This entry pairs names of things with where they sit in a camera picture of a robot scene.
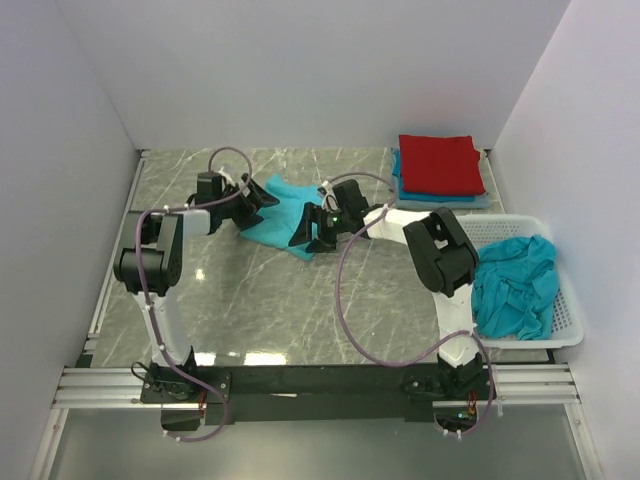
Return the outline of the light blue t-shirt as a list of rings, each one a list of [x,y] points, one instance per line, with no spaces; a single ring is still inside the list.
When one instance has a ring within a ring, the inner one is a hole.
[[[291,255],[310,261],[314,254],[306,251],[308,243],[289,246],[289,241],[298,228],[308,202],[321,204],[316,185],[297,186],[285,181],[280,175],[272,175],[266,182],[265,190],[279,200],[271,207],[263,207],[258,214],[263,221],[258,225],[240,232],[240,236],[265,246],[284,250]]]

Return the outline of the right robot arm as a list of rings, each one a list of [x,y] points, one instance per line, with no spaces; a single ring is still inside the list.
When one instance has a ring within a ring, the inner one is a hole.
[[[474,386],[467,367],[480,353],[471,308],[479,259],[456,216],[447,208],[413,212],[371,205],[355,180],[326,182],[319,195],[320,205],[304,205],[288,245],[304,245],[308,253],[333,252],[338,236],[351,233],[407,246],[417,276],[435,302],[437,358],[447,367],[438,377],[440,390],[452,399],[464,397]]]

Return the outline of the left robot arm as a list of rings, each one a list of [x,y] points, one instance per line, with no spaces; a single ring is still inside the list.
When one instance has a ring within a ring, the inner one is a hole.
[[[152,341],[152,363],[171,367],[164,389],[176,401],[193,399],[200,388],[193,347],[181,320],[175,287],[183,270],[184,243],[214,234],[225,220],[242,231],[263,221],[259,210],[280,201],[247,174],[237,184],[219,172],[197,177],[184,206],[130,210],[125,215],[113,264],[117,281],[133,295]]]

